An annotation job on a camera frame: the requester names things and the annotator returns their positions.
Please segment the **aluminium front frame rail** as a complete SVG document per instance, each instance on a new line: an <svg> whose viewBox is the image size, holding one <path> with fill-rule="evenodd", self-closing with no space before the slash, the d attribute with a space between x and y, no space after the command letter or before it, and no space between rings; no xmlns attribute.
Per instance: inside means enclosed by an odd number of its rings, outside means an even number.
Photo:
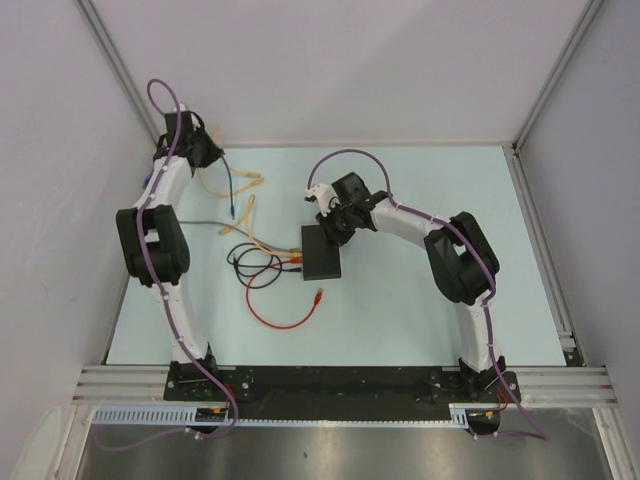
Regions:
<svg viewBox="0 0 640 480"><path fill-rule="evenodd" d="M522 404L532 408L614 408L604 367L512 367ZM73 401L85 404L161 404L167 366L96 365L82 368Z"/></svg>

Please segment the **black network switch box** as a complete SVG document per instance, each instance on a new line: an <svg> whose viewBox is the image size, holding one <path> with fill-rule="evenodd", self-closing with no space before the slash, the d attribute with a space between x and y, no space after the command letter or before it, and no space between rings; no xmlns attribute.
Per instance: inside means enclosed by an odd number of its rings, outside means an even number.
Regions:
<svg viewBox="0 0 640 480"><path fill-rule="evenodd" d="M340 279L339 247L330 244L320 225L301 227L302 276L304 281Z"/></svg>

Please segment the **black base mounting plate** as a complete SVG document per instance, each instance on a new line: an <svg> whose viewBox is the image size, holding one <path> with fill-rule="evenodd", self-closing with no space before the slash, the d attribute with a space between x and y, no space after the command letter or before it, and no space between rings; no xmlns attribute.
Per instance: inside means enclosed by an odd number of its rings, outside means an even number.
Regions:
<svg viewBox="0 0 640 480"><path fill-rule="evenodd" d="M163 398L227 405L232 396L246 421L372 423L446 421L453 404L478 412L521 398L512 371L486 380L457 367L237 366L215 376L172 363Z"/></svg>

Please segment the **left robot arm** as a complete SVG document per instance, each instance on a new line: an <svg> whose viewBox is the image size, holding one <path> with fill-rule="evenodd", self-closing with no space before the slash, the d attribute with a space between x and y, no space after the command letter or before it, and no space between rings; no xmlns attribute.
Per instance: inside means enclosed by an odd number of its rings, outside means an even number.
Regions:
<svg viewBox="0 0 640 480"><path fill-rule="evenodd" d="M152 296L171 341L171 361L198 362L186 377L197 398L214 397L220 374L201 333L187 289L191 256L176 207L196 169L215 159L211 137L201 117L181 104L164 115L166 133L156 145L147 186L134 206L116 213L116 227L130 277Z"/></svg>

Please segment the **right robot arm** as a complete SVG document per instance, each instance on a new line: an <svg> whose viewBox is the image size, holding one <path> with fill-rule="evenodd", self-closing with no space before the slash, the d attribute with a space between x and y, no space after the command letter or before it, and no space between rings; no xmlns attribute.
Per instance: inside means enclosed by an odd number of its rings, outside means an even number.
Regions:
<svg viewBox="0 0 640 480"><path fill-rule="evenodd" d="M468 212L448 219L427 214L387 191L370 192L353 172L330 185L310 184L305 199L318 204L316 220L331 244L343 246L358 229L367 229L426 252L436 287L456 307L462 391L473 401L493 394L505 371L489 310L500 264L475 217Z"/></svg>

